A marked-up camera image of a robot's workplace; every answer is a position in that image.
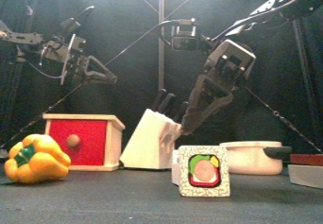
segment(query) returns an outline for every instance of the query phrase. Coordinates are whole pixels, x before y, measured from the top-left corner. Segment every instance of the gray table surface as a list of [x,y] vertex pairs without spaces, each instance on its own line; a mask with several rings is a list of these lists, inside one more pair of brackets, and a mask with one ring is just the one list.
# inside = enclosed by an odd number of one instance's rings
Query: gray table surface
[[70,171],[12,183],[0,165],[0,223],[323,223],[323,190],[277,176],[229,176],[231,197],[185,198],[170,171]]

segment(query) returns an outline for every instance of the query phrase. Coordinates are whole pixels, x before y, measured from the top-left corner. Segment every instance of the black backdrop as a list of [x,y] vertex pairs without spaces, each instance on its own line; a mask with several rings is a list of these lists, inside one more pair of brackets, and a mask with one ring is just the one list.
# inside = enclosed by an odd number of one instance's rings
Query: black backdrop
[[[247,17],[267,0],[165,0],[166,19],[196,18],[205,36],[216,36],[235,21]],[[25,30],[52,36],[58,24],[94,6],[76,33],[85,38],[85,53],[93,55],[117,76],[114,85],[84,85],[53,108],[54,113],[114,114],[126,126],[122,146],[133,132],[157,91],[157,31],[149,31],[158,20],[158,0],[26,0],[33,16],[25,15],[24,0],[0,1],[0,18],[13,31]],[[304,40],[311,63],[311,77],[304,81],[292,24],[248,38],[257,60],[249,87],[296,128],[321,141],[321,9],[304,19]],[[1,56],[1,142],[6,142],[32,119],[46,111],[73,89],[60,86],[56,77],[61,65],[38,59],[30,64],[14,62],[16,45],[0,42]],[[207,56],[201,52],[173,52],[165,47],[164,88],[188,99],[196,76],[203,73]],[[307,94],[313,88],[315,114]],[[44,131],[40,120],[22,135]],[[216,145],[225,141],[272,140],[292,146],[293,152],[315,152],[312,147],[280,122],[247,91],[240,91],[229,107],[196,130],[183,136],[177,145]]]

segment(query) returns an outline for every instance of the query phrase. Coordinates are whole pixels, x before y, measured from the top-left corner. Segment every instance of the black pot handle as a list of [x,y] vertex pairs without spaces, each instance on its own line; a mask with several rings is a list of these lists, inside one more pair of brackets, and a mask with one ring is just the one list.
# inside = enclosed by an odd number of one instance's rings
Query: black pot handle
[[275,160],[283,160],[291,153],[289,146],[267,146],[264,147],[265,156]]

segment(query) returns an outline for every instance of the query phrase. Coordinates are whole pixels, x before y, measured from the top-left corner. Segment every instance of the yellow bell pepper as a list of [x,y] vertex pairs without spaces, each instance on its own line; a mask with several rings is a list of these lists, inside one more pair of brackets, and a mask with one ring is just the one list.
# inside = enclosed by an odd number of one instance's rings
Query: yellow bell pepper
[[64,178],[70,159],[49,135],[32,134],[9,151],[5,174],[10,181],[36,183]]

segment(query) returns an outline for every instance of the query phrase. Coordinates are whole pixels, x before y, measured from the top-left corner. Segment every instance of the knife handle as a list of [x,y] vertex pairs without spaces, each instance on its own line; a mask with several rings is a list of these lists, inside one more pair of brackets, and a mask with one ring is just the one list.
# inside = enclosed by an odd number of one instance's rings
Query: knife handle
[[166,90],[165,89],[160,89],[157,91],[156,98],[153,99],[153,102],[152,102],[152,105],[150,105],[150,108],[149,108],[153,112],[156,112],[156,110],[158,108],[158,105],[160,105],[165,95],[166,95]]
[[188,106],[188,102],[184,101],[184,102],[180,104],[180,107],[178,107],[178,110],[177,110],[177,112],[176,112],[176,115],[173,116],[173,122],[174,122],[174,123],[180,123],[180,122],[181,122],[183,116],[184,116],[185,111],[187,111],[187,106]]
[[172,94],[172,93],[166,94],[166,97],[161,101],[160,106],[156,110],[160,114],[164,114],[168,111],[168,109],[170,108],[170,106],[174,102],[174,98],[176,98],[174,94]]

